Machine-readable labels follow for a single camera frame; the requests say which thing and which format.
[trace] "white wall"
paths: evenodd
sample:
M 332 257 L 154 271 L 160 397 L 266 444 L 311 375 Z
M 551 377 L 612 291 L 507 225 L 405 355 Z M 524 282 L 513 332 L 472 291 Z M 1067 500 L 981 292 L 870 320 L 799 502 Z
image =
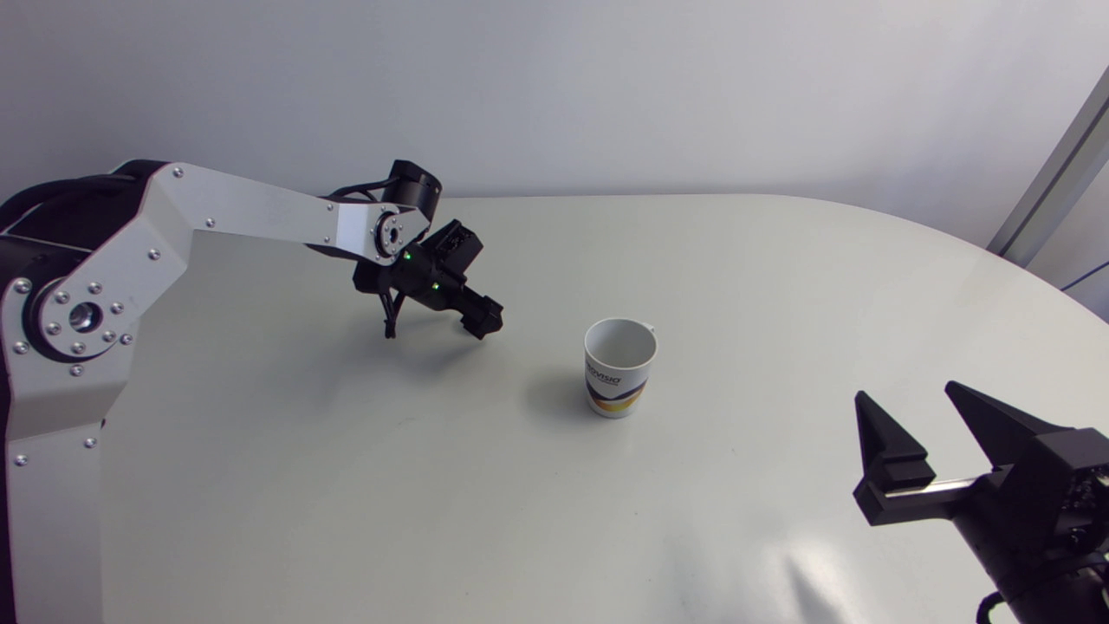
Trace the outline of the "white wall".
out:
M 4 0 L 0 195 L 130 157 L 306 192 L 765 191 L 985 244 L 1109 60 L 1105 0 Z

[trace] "black cable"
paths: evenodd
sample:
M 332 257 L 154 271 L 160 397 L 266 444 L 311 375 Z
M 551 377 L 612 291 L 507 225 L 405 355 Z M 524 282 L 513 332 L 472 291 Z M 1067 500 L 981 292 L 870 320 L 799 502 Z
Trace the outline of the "black cable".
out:
M 993 594 L 981 599 L 981 604 L 978 605 L 978 614 L 975 615 L 975 624 L 990 624 L 989 612 L 994 611 L 994 607 L 1005 602 L 999 592 L 994 592 Z
M 1083 275 L 1082 275 L 1081 277 L 1078 277 L 1078 278 L 1077 278 L 1077 279 L 1075 279 L 1074 282 L 1070 282 L 1069 284 L 1067 284 L 1067 285 L 1062 286 L 1062 287 L 1061 287 L 1061 288 L 1059 288 L 1059 289 L 1061 289 L 1061 290 L 1066 290 L 1067 288 L 1069 288 L 1069 287 L 1071 287 L 1071 286 L 1076 286 L 1076 285 L 1078 285 L 1078 283 L 1079 283 L 1079 282 L 1081 282 L 1081 280 L 1082 280 L 1082 279 L 1085 279 L 1086 277 L 1089 277 L 1089 276 L 1090 276 L 1090 275 L 1092 275 L 1093 273 L 1097 273 L 1098 270 L 1100 270 L 1100 269 L 1105 268 L 1106 266 L 1109 266 L 1109 260 L 1107 260 L 1107 262 L 1102 262 L 1101 264 L 1098 264 L 1098 265 L 1097 265 L 1097 266 L 1095 266 L 1093 268 L 1091 268 L 1091 269 L 1087 270 L 1087 272 L 1086 272 L 1086 274 L 1083 274 Z
M 365 193 L 366 191 L 374 191 L 374 190 L 377 190 L 377 188 L 384 188 L 384 187 L 388 186 L 389 184 L 391 184 L 394 182 L 397 182 L 398 180 L 400 180 L 400 178 L 399 177 L 387 177 L 385 180 L 381 180 L 380 182 L 369 182 L 369 183 L 366 183 L 366 184 L 353 184 L 350 186 L 343 186 L 340 188 L 335 188 L 334 191 L 332 191 L 332 194 L 328 195 L 328 196 L 342 197 L 342 196 L 345 196 L 345 195 L 349 195 L 352 193 Z
M 73 180 L 43 182 L 16 193 L 0 203 L 0 228 L 7 228 L 23 217 L 32 207 L 64 193 L 111 192 L 118 193 L 134 183 L 130 175 L 90 175 Z

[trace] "white table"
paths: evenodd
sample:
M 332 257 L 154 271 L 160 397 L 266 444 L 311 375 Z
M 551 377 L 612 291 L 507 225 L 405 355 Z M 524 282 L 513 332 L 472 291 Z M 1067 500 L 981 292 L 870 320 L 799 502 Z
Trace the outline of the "white table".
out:
M 1109 431 L 1107 327 L 914 223 L 767 195 L 450 217 L 505 305 L 484 342 L 415 301 L 386 341 L 352 263 L 199 236 L 103 436 L 109 624 L 969 622 L 993 586 L 954 526 L 856 509 L 854 393 L 940 479 L 989 468 L 950 379 Z M 612 316 L 660 338 L 620 421 L 583 399 Z

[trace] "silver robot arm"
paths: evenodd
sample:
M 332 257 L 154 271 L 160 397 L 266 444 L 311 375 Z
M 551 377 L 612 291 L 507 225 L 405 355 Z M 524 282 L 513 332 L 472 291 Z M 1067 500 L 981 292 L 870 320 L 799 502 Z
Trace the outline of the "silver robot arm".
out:
M 478 338 L 500 328 L 500 305 L 464 285 L 465 265 L 442 266 L 450 263 L 417 243 L 438 181 L 403 161 L 394 173 L 398 165 L 418 174 L 400 191 L 396 175 L 383 182 L 394 185 L 380 202 L 347 198 L 346 188 L 316 197 L 184 163 L 132 161 L 112 174 L 28 188 L 0 207 L 0 623 L 102 622 L 98 437 L 129 378 L 143 311 L 184 273 L 194 232 L 299 242 L 355 259 L 356 284 L 358 273 L 375 279 L 359 289 L 386 301 L 387 328 L 405 294 L 437 309 L 461 308 L 455 299 L 476 304 L 480 310 L 462 311 Z M 477 242 L 451 225 L 446 242 L 458 246 L 466 234 Z M 396 283 L 398 260 L 423 263 L 406 266 Z M 451 288 L 455 298 L 445 299 Z

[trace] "white mug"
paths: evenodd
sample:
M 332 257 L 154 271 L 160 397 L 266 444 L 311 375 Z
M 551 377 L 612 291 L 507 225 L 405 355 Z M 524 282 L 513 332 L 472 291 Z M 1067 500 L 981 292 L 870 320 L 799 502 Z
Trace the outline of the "white mug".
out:
M 586 391 L 589 407 L 622 419 L 639 406 L 659 350 L 654 328 L 631 319 L 606 319 L 586 333 Z

